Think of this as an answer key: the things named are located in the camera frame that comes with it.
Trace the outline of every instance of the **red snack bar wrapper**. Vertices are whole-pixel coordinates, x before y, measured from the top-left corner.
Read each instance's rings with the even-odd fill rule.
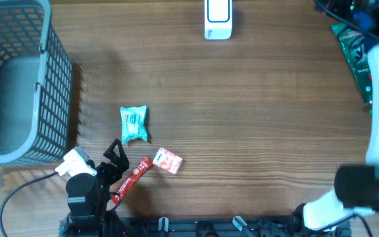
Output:
[[[131,189],[132,185],[137,182],[137,180],[144,174],[144,172],[151,166],[152,162],[147,158],[143,157],[143,159],[139,162],[137,167],[131,172],[129,177],[119,186],[119,189],[116,191],[119,193],[120,197],[114,195],[112,197],[112,201],[118,204],[119,200],[121,200],[128,190]]]
[[[183,159],[165,148],[160,148],[155,156],[153,164],[160,167],[172,174],[178,172],[179,167],[182,164]]]

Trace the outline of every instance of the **wood grain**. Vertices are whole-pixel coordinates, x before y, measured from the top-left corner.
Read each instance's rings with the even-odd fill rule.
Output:
[[[330,190],[339,165],[365,161],[371,117],[333,23],[309,0],[235,1],[232,39],[206,41],[202,2],[53,5],[74,63],[70,144],[104,160],[119,109],[147,105],[151,141],[125,146],[130,167],[160,147],[185,161],[176,176],[147,171],[121,217],[289,214]],[[0,167],[0,204],[55,166]],[[56,236],[67,180],[13,196],[9,236]],[[369,221],[379,236],[379,215]]]

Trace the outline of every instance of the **pink packet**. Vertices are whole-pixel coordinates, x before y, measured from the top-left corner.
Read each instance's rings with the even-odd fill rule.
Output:
[[[178,172],[179,167],[182,164],[183,159],[165,148],[160,148],[156,153],[153,164],[160,167],[172,174]]]

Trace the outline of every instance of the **teal packet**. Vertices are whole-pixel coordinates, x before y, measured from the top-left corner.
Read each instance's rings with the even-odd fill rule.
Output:
[[[368,57],[364,44],[364,36],[354,30],[346,29],[344,23],[332,26],[335,35],[339,36],[339,44],[349,63],[353,76],[365,103],[372,103],[372,78],[368,65]]]
[[[144,127],[147,106],[121,108],[122,144],[141,138],[147,141],[147,130]]]

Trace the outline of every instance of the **basket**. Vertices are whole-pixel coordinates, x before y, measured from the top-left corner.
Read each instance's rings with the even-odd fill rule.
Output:
[[[66,153],[72,65],[48,0],[0,0],[0,166]]]

